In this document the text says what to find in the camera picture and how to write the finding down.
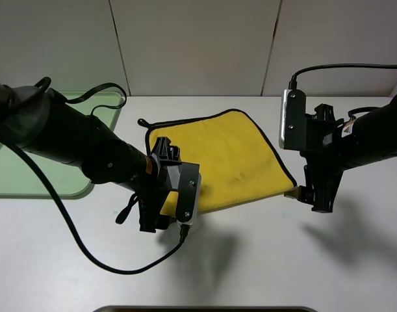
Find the white tabletop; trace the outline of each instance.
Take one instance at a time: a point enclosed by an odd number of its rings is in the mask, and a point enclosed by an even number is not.
[[[340,118],[389,101],[309,98],[307,110],[328,103]],[[278,97],[132,97],[115,132],[144,150],[146,129],[138,118],[159,122],[230,108],[259,124],[304,184],[304,159],[278,147]],[[130,195],[108,184],[64,201],[88,249],[122,269],[156,260],[178,240],[175,228],[139,232],[137,209],[124,225],[115,224]],[[276,196],[205,214],[200,223],[167,261],[119,276],[84,257],[53,201],[0,200],[0,311],[90,312],[109,305],[397,311],[397,158],[345,172],[332,214]]]

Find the yellow towel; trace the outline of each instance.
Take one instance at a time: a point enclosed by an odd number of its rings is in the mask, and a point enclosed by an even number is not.
[[[168,137],[181,149],[181,160],[199,164],[201,190],[198,211],[282,194],[296,186],[262,129],[241,110],[149,124],[148,154],[158,137]],[[175,214],[177,193],[171,192],[161,214]]]

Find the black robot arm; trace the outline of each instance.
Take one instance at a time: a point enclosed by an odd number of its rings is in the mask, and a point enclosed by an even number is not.
[[[201,176],[199,165],[180,160],[177,146],[169,138],[158,138],[150,155],[144,155],[132,145],[120,140],[99,118],[95,107],[85,116],[67,105],[80,103],[98,91],[109,87],[107,83],[95,87],[83,96],[68,100],[62,94],[48,89],[50,78],[34,86],[10,88],[0,84],[0,142],[17,153],[38,175],[52,195],[82,252],[97,266],[117,274],[141,273],[173,254],[184,242],[188,229],[194,223],[198,208]],[[177,221],[181,226],[180,243],[170,253],[139,270],[117,270],[98,261],[85,248],[60,198],[45,175],[22,151],[79,167],[94,184],[113,182],[134,191],[128,206],[119,214],[121,224],[131,207],[138,202],[140,230],[156,232],[167,229]],[[161,215],[160,211],[171,191],[178,192],[175,218]]]
[[[382,107],[348,112],[350,119],[335,120],[333,107],[321,104],[315,114],[305,113],[306,96],[296,89],[296,76],[325,68],[388,68],[397,65],[330,64],[298,71],[282,97],[279,145],[305,157],[305,185],[285,193],[312,210],[331,213],[345,170],[397,156],[397,95]],[[367,112],[356,118],[355,114]]]

